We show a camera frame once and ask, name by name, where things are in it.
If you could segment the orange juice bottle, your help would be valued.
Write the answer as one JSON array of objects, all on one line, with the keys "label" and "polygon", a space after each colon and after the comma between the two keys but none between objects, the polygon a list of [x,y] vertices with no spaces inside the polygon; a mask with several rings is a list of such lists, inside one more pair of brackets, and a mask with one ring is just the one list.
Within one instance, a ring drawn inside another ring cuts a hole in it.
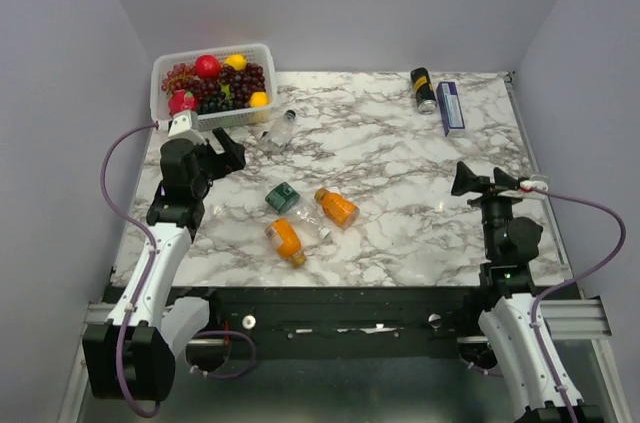
[{"label": "orange juice bottle", "polygon": [[279,218],[272,222],[266,227],[264,233],[270,245],[280,258],[289,264],[289,258],[293,254],[299,251],[304,252],[297,233],[286,218]]},{"label": "orange juice bottle", "polygon": [[346,230],[358,218],[359,208],[341,194],[331,192],[319,203],[324,214],[339,228]]}]

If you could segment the gold bottle cap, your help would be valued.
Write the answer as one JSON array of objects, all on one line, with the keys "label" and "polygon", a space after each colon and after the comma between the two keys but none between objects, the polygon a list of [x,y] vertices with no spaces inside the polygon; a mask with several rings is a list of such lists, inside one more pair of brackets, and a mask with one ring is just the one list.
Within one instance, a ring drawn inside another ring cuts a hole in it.
[{"label": "gold bottle cap", "polygon": [[307,257],[303,251],[296,252],[289,258],[289,262],[294,268],[300,268],[306,261]]},{"label": "gold bottle cap", "polygon": [[320,188],[315,192],[314,199],[318,203],[321,203],[328,193],[329,193],[329,191],[326,188]]}]

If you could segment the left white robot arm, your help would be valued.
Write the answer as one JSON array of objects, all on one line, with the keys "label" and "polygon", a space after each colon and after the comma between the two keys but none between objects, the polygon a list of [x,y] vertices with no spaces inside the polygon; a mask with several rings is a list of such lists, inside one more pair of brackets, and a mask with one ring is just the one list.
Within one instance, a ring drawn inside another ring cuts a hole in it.
[{"label": "left white robot arm", "polygon": [[220,327],[222,315],[206,298],[167,302],[213,182],[246,165],[242,144],[221,128],[212,134],[220,152],[197,131],[172,136],[161,146],[161,180],[146,220],[124,217],[145,235],[134,272],[106,320],[89,324],[82,338],[94,396],[122,399],[143,418],[154,417],[167,399],[176,359],[193,338],[228,342],[240,335]]}]

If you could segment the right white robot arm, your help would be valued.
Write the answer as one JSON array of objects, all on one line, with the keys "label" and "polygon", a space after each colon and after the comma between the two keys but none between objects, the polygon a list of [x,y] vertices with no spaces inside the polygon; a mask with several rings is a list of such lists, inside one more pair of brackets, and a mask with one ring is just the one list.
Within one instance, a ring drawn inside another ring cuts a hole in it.
[{"label": "right white robot arm", "polygon": [[499,168],[492,177],[456,164],[451,194],[476,193],[467,204],[481,211],[486,262],[479,272],[476,301],[460,310],[462,327],[488,338],[508,386],[516,422],[602,422],[566,373],[542,315],[529,263],[539,256],[543,228],[515,217],[522,178]]}]

